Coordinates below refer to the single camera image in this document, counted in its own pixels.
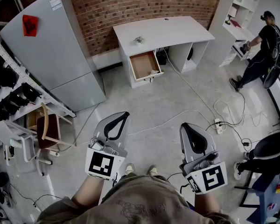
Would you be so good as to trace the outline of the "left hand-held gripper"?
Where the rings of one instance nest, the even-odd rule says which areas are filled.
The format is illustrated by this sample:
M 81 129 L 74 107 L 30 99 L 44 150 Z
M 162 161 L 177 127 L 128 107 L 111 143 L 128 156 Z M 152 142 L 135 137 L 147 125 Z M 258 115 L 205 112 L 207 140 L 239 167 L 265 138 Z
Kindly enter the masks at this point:
M 101 120 L 87 147 L 85 172 L 97 178 L 115 177 L 127 156 L 126 140 L 130 126 L 130 113 L 118 112 Z

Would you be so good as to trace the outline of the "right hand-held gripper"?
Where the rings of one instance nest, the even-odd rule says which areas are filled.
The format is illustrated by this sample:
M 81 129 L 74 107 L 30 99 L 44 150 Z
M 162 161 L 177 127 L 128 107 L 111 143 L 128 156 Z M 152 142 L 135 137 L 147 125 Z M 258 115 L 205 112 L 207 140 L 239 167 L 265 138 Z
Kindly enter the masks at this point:
M 180 139 L 184 154 L 180 169 L 197 195 L 227 185 L 226 165 L 220 161 L 210 133 L 197 125 L 184 122 L 180 127 Z

